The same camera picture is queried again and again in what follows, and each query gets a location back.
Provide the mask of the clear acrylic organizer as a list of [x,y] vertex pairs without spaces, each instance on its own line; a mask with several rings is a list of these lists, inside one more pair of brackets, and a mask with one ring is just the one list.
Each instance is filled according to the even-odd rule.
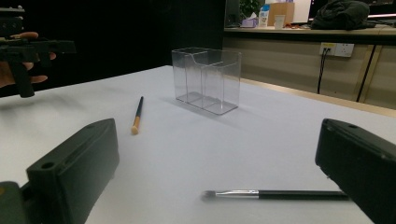
[[172,51],[176,99],[216,115],[239,106],[242,54],[184,48]]

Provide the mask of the brown cardboard box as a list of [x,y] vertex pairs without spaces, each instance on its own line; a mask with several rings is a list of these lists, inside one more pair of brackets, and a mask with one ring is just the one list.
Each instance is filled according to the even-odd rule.
[[268,25],[273,26],[276,15],[284,15],[284,23],[291,23],[294,16],[294,4],[292,2],[272,3],[269,9]]

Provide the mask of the white wall socket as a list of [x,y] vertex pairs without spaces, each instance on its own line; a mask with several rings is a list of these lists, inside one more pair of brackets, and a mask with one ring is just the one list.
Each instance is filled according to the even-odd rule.
[[353,44],[348,43],[337,43],[334,51],[334,55],[336,57],[346,57],[349,58],[352,56],[352,52],[354,49]]

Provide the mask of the dark cloth bundle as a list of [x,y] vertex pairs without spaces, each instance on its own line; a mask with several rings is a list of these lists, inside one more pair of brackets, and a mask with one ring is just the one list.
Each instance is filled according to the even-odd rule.
[[357,0],[332,0],[321,7],[313,21],[312,30],[358,30],[365,27],[369,6]]

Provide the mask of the beige office desk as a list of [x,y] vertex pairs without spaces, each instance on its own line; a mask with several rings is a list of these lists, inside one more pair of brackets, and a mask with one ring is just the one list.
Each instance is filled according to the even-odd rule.
[[267,28],[225,28],[227,37],[297,42],[332,42],[396,46],[396,28],[375,27],[361,30],[308,30]]

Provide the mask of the green plant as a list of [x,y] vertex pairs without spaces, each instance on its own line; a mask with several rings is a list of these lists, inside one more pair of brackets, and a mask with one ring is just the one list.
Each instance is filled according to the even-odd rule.
[[248,18],[252,13],[258,14],[265,0],[240,0],[239,11],[243,18]]

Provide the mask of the purple tissue box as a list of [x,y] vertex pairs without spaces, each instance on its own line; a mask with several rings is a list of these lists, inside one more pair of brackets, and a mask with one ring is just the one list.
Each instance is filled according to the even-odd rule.
[[241,22],[242,28],[255,28],[258,25],[258,17],[255,12],[253,12],[248,18],[243,19]]

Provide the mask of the white monitor screen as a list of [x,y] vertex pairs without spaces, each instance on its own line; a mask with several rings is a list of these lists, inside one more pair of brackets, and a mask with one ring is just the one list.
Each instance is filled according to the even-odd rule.
[[294,3],[294,22],[307,22],[311,5],[311,0],[293,0]]

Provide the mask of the black makeup brush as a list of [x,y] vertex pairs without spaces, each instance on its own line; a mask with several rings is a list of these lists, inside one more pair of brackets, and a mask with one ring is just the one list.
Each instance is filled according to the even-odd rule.
[[205,199],[254,197],[261,200],[349,201],[349,197],[344,192],[327,190],[206,190],[202,196]]

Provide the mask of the black curtain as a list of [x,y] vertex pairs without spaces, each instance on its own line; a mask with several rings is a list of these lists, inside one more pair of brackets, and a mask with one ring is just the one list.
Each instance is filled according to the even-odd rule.
[[33,76],[36,91],[120,76],[172,63],[171,51],[220,49],[226,0],[0,0],[25,9],[24,28],[47,39],[72,40]]

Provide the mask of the white paper cup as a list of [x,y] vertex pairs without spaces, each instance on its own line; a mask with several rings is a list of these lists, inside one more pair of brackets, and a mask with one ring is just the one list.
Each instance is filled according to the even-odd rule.
[[284,27],[285,19],[285,15],[275,15],[274,27],[276,30],[281,30]]

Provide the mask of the yellowed wall socket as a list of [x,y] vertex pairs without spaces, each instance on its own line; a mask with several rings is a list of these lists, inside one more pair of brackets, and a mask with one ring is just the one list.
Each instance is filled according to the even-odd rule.
[[326,54],[333,56],[335,54],[335,49],[336,49],[335,43],[322,42],[320,44],[319,54],[320,55]]

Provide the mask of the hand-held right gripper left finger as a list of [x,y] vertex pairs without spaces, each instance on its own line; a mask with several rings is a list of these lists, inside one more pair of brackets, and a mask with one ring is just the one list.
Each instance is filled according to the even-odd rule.
[[27,168],[39,224],[85,224],[120,162],[114,119],[91,123]]

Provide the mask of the white table sheet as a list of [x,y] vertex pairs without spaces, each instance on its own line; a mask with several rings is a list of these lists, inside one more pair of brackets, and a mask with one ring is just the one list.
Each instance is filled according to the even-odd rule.
[[[139,133],[131,127],[144,97]],[[214,189],[333,189],[316,166],[321,122],[339,119],[396,144],[396,110],[245,80],[217,116],[179,102],[172,69],[0,98],[0,181],[87,124],[116,121],[120,165],[86,224],[371,224],[351,202],[206,201]]]

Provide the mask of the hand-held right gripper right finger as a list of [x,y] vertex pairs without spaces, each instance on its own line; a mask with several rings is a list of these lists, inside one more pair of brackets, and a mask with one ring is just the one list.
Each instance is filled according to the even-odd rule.
[[374,224],[396,224],[396,145],[336,119],[321,123],[316,165]]

